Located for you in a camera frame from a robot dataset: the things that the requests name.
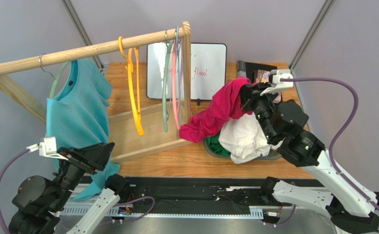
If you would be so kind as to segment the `white t shirt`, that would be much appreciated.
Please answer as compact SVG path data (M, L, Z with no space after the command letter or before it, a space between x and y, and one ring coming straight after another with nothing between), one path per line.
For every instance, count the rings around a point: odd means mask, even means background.
M281 142L268 144L259 122L249 114L239 119L230 118L219 133L219 143L231 153L230 158L235 164L268 156L271 150L281 146Z

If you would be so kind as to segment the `sage green hanger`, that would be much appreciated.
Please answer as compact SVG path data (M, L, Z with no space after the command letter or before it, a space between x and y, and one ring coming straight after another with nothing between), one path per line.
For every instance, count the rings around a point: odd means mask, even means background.
M39 65L40 65L40 69L49 74L54 80L53 80L53 83L52 83L52 86L51 86L51 89L50 89L50 94L49 94L49 98L50 99L53 99L55 97L55 92L56 92L56 88L57 88L57 85L59 83L59 80L60 80L60 77L62 75L62 73L64 72L65 68L71 63L70 61L68 62L65 62L61 67L60 67L60 70L59 72L57 73L56 76L54 76L51 72L48 72L48 71L45 71L44 68L43 68L43 64L42 64L42 56L45 55L45 54L41 54L38 58L38 62L39 62Z

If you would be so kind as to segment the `white board with red writing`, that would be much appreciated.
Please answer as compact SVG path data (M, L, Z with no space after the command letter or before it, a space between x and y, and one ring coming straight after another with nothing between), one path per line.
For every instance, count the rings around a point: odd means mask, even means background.
M162 98L167 45L164 42L147 46L146 96ZM223 43L191 44L191 99L211 100L226 83L227 47Z

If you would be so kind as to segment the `yellow plastic hanger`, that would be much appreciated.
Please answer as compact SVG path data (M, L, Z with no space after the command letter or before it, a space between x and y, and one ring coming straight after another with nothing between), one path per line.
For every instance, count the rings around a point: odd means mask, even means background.
M139 90L140 90L139 47L130 48L128 50L128 55L126 55L124 53L122 40L123 40L123 37L120 36L118 38L118 44L119 44L119 51L121 55L127 61L127 65L125 69L127 71L128 90L129 90L129 97L130 97L130 103L131 103L131 108L132 108L132 116L133 116L134 124L135 124L138 135L143 136L144 130L141 124L141 105L140 105L140 93L139 93ZM135 96L135 89L133 86L134 74L136 74L137 96Z

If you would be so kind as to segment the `pale green hanger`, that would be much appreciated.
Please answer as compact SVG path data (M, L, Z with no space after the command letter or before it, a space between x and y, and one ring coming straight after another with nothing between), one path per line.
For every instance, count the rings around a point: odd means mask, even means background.
M164 60L164 69L163 69L163 78L162 78L162 122L164 131L168 132L168 119L169 119L169 111L167 110L167 84L168 84L168 67L170 61L170 54L172 51L172 47L174 45L173 40L167 40L167 32L165 32L165 45L166 45L166 53Z

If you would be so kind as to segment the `wooden clothes rack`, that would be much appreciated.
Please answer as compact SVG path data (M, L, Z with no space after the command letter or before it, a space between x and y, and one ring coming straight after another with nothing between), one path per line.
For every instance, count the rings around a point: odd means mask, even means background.
M173 40L176 36L182 39L182 56L183 56L183 88L184 98L182 102L182 111L184 112L184 121L191 117L191 28L187 21L182 22L178 31L169 29L145 35L134 36L122 40L122 47L130 49L157 42ZM80 47L71 50L51 53L44 55L42 59L37 57L19 59L15 61L0 63L0 90L11 97L15 102L29 111L42 122L46 121L45 107L33 98L20 85L9 78L8 74L39 68L41 65L49 66L76 59L87 58L96 55L107 54L119 50L118 41L110 41L91 46ZM110 137L115 142L112 151L112 161L114 163L123 163L129 160L137 159L152 154L157 154L167 150L175 149L190 142L179 136L177 129L170 128L168 132L163 130L160 124L162 114L162 105L157 104L143 108L141 111L142 123L148 126L144 130L144 135L139 136L132 120L132 112L125 112L109 117Z

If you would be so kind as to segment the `pink hanger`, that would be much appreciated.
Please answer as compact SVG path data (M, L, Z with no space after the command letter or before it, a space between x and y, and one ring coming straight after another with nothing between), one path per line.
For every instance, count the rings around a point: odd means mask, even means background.
M177 91L176 91L176 64L177 64L177 41L174 41L173 49L172 49L172 67L171 67L171 85L172 85L172 109L173 109L173 115L174 115L174 121L176 128L180 129L180 123L179 123L179 110L177 105Z

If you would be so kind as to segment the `green t shirt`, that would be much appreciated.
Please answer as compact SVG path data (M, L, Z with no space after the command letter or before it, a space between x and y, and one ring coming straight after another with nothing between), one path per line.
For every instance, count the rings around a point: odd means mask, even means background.
M219 134L211 137L207 137L207 142L211 150L213 150L215 153L223 155L223 156L230 156L231 153L226 150L219 142Z

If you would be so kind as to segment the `light blue t shirt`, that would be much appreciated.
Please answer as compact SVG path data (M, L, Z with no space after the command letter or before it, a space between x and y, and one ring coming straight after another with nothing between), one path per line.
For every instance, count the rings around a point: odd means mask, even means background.
M67 149L108 143L111 93L112 85L92 60L72 61L65 85L47 99L46 137Z

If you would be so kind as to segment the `light blue wire hanger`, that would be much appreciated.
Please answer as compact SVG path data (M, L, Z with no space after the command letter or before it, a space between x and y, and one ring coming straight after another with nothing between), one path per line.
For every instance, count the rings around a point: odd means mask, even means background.
M181 55L180 55L180 49L181 49L181 40L179 39L179 26L176 27L175 30L175 40L177 41L177 64L176 64L176 97L177 97L177 105L179 110L179 123L181 127L181 83L182 83L182 75L181 75Z

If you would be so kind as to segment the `illustrated paperback book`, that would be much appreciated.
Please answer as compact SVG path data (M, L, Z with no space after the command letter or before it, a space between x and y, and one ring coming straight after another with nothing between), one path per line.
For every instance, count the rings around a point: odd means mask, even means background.
M279 90L279 75L278 69L271 71L258 70L256 74L256 83L259 84L259 95L278 94Z

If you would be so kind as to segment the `clear blue plastic tub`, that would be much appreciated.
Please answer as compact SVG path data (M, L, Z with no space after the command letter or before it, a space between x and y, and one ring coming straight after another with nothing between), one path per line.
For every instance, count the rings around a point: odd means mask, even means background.
M204 148L205 148L206 152L208 152L210 155L212 155L214 157L218 157L218 158L231 159L230 156L223 156L223 155L217 154L213 150L211 150L210 147L209 147L209 145L208 145L207 138L203 139L203 145L204 145ZM267 160L267 161L270 161L270 160L277 160L279 158L282 158L282 156L280 154L278 154L276 151L270 150L268 156L257 157L257 158L255 158L255 160Z

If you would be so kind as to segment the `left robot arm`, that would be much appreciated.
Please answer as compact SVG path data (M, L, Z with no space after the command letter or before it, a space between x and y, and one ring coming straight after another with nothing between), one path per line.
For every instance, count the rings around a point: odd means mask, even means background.
M54 154L61 156L55 178L39 175L27 178L20 185L12 203L18 208L8 226L12 234L52 234L73 190L85 174L103 170L115 144L98 143L84 148L60 147ZM130 194L130 182L120 175L112 175L102 192L81 220L69 231L71 234L90 234L109 210Z

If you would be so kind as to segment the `black binder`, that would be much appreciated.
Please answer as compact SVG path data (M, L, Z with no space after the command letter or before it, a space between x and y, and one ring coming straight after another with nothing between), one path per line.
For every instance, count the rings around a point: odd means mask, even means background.
M256 83L256 74L258 70L271 71L273 69L278 69L278 67L264 63L251 63L241 60L237 61L237 76L248 78L251 84ZM275 95L276 99L273 103L280 103L282 101L282 95L280 93Z

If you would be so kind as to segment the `magenta t shirt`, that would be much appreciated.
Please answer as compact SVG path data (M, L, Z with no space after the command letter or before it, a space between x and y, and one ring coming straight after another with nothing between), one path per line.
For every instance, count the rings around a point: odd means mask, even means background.
M215 136L230 118L240 119L244 114L251 115L252 111L242 110L239 95L242 86L250 83L250 80L243 76L226 83L213 95L206 109L193 115L189 123L181 126L180 138L199 143L206 137Z

